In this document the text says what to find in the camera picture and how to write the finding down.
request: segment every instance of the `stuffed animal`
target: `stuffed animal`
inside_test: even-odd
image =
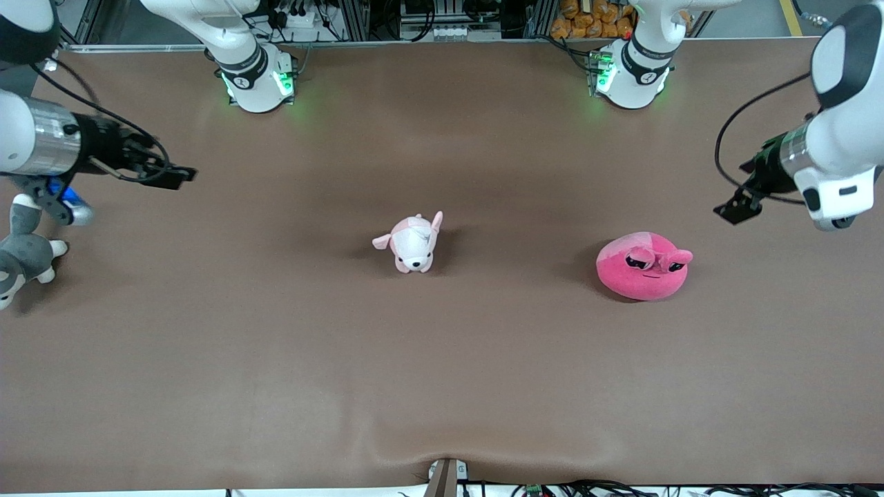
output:
[[[9,307],[12,297],[28,281],[49,283],[55,279],[52,259],[67,252],[63,241],[49,241],[34,234],[40,214],[40,207],[31,197],[20,194],[12,200],[10,235],[0,241],[0,310]]]
[[[371,244],[378,250],[385,250],[389,245],[396,256],[396,269],[400,272],[427,272],[433,265],[433,249],[441,226],[441,211],[436,213],[432,223],[417,214],[402,219],[391,232],[377,237]]]
[[[614,292],[639,301],[664,299],[688,278],[694,255],[656,233],[632,233],[598,253],[598,278]]]

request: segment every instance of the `plush toy eye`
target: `plush toy eye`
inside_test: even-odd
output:
[[[644,261],[637,261],[630,256],[626,256],[626,265],[629,267],[637,267],[638,269],[644,269],[648,267],[648,263]]]

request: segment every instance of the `yellow stripe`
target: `yellow stripe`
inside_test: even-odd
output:
[[[798,25],[798,16],[792,7],[792,3],[789,0],[780,0],[780,7],[782,7],[783,17],[786,18],[786,25],[789,26],[789,34],[792,36],[804,36],[804,33],[801,32],[801,26]]]

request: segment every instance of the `gray and white stuffed animal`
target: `gray and white stuffed animal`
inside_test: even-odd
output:
[[[67,243],[46,240],[34,230],[40,224],[40,207],[31,197],[20,194],[9,211],[10,235],[0,241],[0,310],[9,307],[28,281],[49,283],[55,279],[52,259],[67,252]]]

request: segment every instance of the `brown table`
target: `brown table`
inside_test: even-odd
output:
[[[200,53],[67,55],[201,173],[75,182],[95,224],[0,321],[0,491],[392,486],[440,456],[514,482],[880,481],[884,210],[844,233],[712,214],[719,126],[812,45],[686,43],[643,111],[544,44],[318,50],[267,115]],[[814,104],[749,110],[731,170]],[[435,210],[436,266],[400,276],[371,239]],[[640,230],[696,254],[666,302],[593,276]]]

